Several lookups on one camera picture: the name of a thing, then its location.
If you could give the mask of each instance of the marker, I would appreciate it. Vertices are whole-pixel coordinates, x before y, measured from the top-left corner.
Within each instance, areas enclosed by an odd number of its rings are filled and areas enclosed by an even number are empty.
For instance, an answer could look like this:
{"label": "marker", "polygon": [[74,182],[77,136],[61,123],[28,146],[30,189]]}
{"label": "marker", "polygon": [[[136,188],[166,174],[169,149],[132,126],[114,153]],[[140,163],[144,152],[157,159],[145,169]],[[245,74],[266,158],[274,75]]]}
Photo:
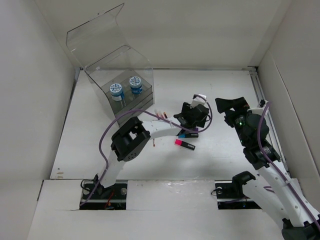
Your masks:
{"label": "marker", "polygon": [[198,133],[186,133],[178,136],[179,139],[193,139],[198,137],[199,137]]}
{"label": "marker", "polygon": [[190,149],[190,150],[192,150],[192,151],[194,151],[195,148],[196,148],[195,145],[192,145],[192,144],[187,143],[187,142],[185,142],[185,141],[181,141],[181,140],[179,140],[179,139],[176,139],[174,143],[175,143],[176,145],[179,145],[179,146],[184,147],[184,148],[186,148],[186,149]]}

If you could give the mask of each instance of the transparent lid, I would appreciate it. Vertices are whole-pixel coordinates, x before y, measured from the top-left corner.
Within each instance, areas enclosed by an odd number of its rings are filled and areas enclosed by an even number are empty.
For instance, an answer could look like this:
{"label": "transparent lid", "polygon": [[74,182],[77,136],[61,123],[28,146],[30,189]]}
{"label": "transparent lid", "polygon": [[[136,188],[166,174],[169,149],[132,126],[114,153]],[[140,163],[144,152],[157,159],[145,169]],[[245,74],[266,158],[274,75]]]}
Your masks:
{"label": "transparent lid", "polygon": [[106,63],[113,55],[130,49],[116,21],[123,6],[124,3],[67,32],[67,48],[84,70],[93,65],[99,68],[100,62]]}

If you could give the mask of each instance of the white wall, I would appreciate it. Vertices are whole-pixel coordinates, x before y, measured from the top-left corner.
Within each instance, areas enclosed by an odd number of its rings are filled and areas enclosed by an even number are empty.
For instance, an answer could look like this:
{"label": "white wall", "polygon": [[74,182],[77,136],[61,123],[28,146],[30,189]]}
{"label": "white wall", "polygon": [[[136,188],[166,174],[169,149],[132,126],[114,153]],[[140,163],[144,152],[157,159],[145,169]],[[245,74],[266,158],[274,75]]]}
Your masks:
{"label": "white wall", "polygon": [[33,0],[0,0],[0,31],[0,181],[47,179],[74,69]]}
{"label": "white wall", "polygon": [[319,0],[293,0],[258,72],[289,170],[320,210],[319,20]]}
{"label": "white wall", "polygon": [[291,0],[35,0],[64,51],[67,31],[125,2],[118,24],[156,68],[257,66]]}

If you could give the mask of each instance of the transparent container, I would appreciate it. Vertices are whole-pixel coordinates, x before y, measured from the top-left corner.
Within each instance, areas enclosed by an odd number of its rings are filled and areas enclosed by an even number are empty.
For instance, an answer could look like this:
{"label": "transparent container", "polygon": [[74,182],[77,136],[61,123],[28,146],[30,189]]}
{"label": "transparent container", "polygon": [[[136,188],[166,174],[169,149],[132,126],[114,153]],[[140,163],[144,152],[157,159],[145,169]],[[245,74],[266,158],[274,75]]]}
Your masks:
{"label": "transparent container", "polygon": [[[154,73],[149,60],[133,49],[117,24],[117,16],[124,3],[98,14],[92,20],[68,31],[66,45],[83,67],[90,83],[108,116],[116,116],[131,109],[146,110],[154,103]],[[139,77],[142,91],[133,93],[130,78]],[[121,84],[124,98],[114,100],[110,86]],[[123,125],[128,114],[118,120]]]}

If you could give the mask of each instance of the blue jar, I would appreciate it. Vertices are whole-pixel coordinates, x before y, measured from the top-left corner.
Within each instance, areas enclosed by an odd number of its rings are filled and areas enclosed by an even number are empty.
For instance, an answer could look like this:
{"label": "blue jar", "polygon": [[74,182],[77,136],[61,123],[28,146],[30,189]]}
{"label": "blue jar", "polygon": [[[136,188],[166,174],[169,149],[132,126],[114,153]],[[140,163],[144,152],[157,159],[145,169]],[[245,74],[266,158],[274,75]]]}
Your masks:
{"label": "blue jar", "polygon": [[110,86],[111,97],[115,101],[121,101],[125,98],[124,90],[120,83],[114,83]]}
{"label": "blue jar", "polygon": [[131,92],[133,94],[140,94],[142,92],[142,80],[138,76],[133,76],[129,80]]}

